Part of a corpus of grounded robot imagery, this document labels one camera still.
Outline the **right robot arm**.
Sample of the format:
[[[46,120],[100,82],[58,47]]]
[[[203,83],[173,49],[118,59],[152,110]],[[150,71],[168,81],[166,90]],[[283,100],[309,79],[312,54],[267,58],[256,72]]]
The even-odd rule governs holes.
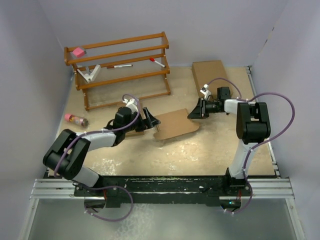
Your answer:
[[[238,146],[231,166],[226,171],[226,181],[222,190],[228,196],[235,195],[240,186],[250,193],[252,187],[248,182],[248,169],[255,154],[254,147],[261,144],[271,134],[268,107],[265,102],[244,102],[231,98],[228,87],[217,88],[217,98],[210,100],[211,92],[204,85],[196,107],[188,114],[188,119],[206,119],[210,114],[226,113],[236,116],[235,131]]]

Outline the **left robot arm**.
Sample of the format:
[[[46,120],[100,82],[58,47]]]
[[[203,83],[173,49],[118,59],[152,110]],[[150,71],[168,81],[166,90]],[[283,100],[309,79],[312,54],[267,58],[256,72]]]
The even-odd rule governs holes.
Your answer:
[[[98,196],[103,191],[103,184],[99,181],[98,173],[83,166],[87,153],[115,147],[125,139],[128,132],[144,132],[161,123],[146,107],[142,111],[145,118],[138,110],[124,106],[101,130],[87,133],[63,130],[44,155],[42,163],[62,178],[85,185],[85,190],[91,196]]]

